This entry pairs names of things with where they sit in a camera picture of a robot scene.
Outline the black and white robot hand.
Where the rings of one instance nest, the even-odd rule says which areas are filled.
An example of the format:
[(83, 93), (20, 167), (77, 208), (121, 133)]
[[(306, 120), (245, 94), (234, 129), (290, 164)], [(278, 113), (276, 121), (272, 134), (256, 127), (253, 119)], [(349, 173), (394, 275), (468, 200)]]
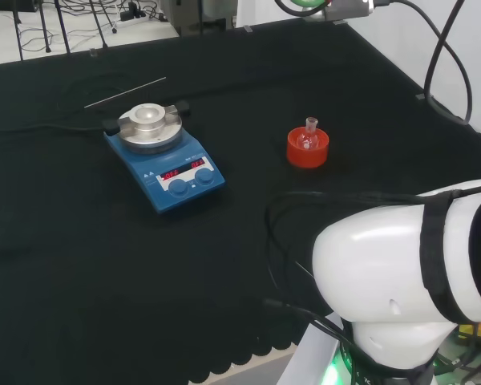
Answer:
[(329, 0), (291, 0), (291, 3), (299, 6), (302, 10), (294, 10), (289, 8), (286, 4), (283, 3), (282, 0), (275, 0), (274, 1), (277, 6), (284, 11), (286, 14), (289, 14), (294, 17), (304, 18), (312, 16), (318, 12), (323, 11), (326, 7), (330, 6), (331, 1)]

